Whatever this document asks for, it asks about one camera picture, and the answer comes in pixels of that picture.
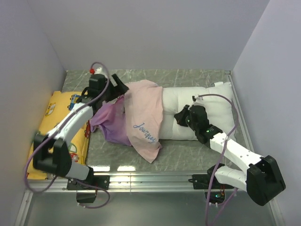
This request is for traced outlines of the white pillow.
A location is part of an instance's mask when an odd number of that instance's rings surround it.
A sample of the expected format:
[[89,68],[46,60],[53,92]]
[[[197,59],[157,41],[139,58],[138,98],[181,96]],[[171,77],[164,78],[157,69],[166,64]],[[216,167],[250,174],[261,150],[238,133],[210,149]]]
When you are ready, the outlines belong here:
[[211,124],[229,133],[235,123],[232,106],[228,101],[216,95],[222,95],[232,100],[232,84],[230,82],[216,82],[213,87],[173,87],[164,88],[162,93],[163,121],[161,123],[159,139],[167,140],[196,140],[195,133],[188,127],[176,123],[174,115],[180,112],[185,105],[194,105],[192,96],[201,95],[204,99],[197,102],[206,109]]

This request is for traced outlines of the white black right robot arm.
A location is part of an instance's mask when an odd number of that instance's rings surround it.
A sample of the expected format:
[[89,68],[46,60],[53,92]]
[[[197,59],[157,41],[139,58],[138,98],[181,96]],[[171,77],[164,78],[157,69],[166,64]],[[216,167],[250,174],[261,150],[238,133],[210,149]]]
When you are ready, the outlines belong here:
[[185,105],[174,118],[178,125],[189,127],[200,143],[219,152],[238,167],[232,169],[218,163],[207,170],[206,182],[194,175],[194,185],[202,185],[205,189],[223,186],[237,188],[247,192],[260,206],[264,206],[286,189],[276,159],[270,155],[263,157],[253,153],[229,138],[220,128],[209,122],[203,106]]

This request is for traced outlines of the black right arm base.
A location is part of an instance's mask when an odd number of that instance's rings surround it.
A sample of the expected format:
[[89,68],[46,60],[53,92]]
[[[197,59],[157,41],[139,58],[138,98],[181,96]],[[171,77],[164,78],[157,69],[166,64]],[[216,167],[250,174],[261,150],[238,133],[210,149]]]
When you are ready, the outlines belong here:
[[[188,179],[193,184],[194,190],[208,190],[210,176],[208,174],[193,174],[192,178]],[[220,184],[216,179],[213,180],[212,190],[210,193],[209,203],[215,205],[221,205],[225,202],[226,189],[233,189],[234,187],[226,184]]]

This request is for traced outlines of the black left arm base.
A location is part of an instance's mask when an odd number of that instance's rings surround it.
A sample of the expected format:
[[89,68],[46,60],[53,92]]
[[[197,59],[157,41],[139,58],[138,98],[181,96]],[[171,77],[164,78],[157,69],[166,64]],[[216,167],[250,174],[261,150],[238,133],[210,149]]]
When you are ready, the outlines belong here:
[[[108,192],[109,183],[109,175],[94,176],[92,180],[85,181],[68,179],[66,190],[76,192],[76,201],[80,206],[87,209],[97,209],[108,204],[111,199],[111,195]],[[101,191],[107,194],[107,200],[104,202],[104,204],[94,207],[86,206],[86,204],[94,203],[94,201],[96,201],[97,195]]]

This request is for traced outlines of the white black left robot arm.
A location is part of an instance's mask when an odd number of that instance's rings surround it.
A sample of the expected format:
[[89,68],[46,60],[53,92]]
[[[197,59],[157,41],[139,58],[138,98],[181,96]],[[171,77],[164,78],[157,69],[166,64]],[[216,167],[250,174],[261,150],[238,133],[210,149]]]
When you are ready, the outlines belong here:
[[33,141],[33,168],[62,178],[78,180],[83,189],[94,186],[93,168],[75,162],[69,154],[71,140],[102,107],[103,103],[124,95],[129,88],[117,74],[105,76],[92,74],[89,85],[78,98],[73,99],[73,106],[67,116],[45,135],[37,134]]

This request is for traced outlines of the pink purple pillowcase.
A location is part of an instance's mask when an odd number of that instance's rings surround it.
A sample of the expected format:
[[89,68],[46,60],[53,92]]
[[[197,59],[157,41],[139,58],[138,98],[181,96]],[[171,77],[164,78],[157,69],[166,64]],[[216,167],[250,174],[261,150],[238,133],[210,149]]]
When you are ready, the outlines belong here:
[[163,88],[149,80],[127,83],[129,90],[114,103],[105,103],[90,120],[90,129],[100,129],[108,142],[132,146],[153,163],[161,144]]

